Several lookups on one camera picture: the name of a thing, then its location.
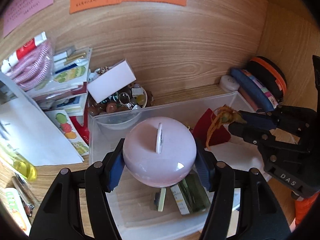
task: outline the pink spherical container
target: pink spherical container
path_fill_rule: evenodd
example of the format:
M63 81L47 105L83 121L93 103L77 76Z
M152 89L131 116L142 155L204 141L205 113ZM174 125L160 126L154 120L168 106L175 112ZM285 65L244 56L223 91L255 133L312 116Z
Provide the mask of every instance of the pink spherical container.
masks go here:
M137 180L151 187L169 187L190 172L196 143L182 123L152 117L137 124L126 136L123 158Z

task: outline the yellow liquid bottle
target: yellow liquid bottle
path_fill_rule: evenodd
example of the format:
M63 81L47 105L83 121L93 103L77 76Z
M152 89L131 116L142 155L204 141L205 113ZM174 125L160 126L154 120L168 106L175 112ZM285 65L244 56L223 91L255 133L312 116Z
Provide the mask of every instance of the yellow liquid bottle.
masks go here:
M36 180L36 168L2 138L0 138L0 159L20 173L27 181L33 182Z

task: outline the plastic storage box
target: plastic storage box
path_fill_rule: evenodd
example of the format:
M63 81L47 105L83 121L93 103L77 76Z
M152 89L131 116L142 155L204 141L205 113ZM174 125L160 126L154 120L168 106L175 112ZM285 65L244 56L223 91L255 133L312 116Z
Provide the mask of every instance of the plastic storage box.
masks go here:
M119 140L125 138L137 123L149 117L171 117L193 127L208 108L215 110L223 105L231 106L235 110L253 112L243 97L238 92L233 92L96 116L89 124L90 164L101 161L108 152L116 148ZM115 128L114 124L119 122L119 127ZM169 189L167 189L163 212L150 210L151 195L155 190L157 189L137 181L125 167L118 187L113 192L107 193L114 220L123 240L177 239L203 228L208 212L182 216Z

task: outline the orange stripe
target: orange stripe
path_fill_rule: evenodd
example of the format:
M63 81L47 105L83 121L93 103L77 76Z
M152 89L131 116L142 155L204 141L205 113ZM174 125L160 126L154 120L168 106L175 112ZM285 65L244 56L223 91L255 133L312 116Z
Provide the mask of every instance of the orange stripe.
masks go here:
M282 87L283 94L287 91L287 85L285 84L285 81L283 77L271 66L268 62L264 61L262 58L254 57L250 59L250 61L255 61L259 63L261 66L264 66L266 70L268 70L279 82L279 84Z

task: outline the white label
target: white label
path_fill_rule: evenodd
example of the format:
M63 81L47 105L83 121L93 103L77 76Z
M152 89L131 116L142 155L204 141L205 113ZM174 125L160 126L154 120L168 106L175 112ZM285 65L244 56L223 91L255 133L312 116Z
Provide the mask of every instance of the white label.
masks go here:
M174 185L171 188L172 194L174 196L174 199L176 200L176 203L178 205L178 208L180 210L181 215L188 215L190 214L188 210L188 206L182 196L182 193L180 191L180 188L178 185Z

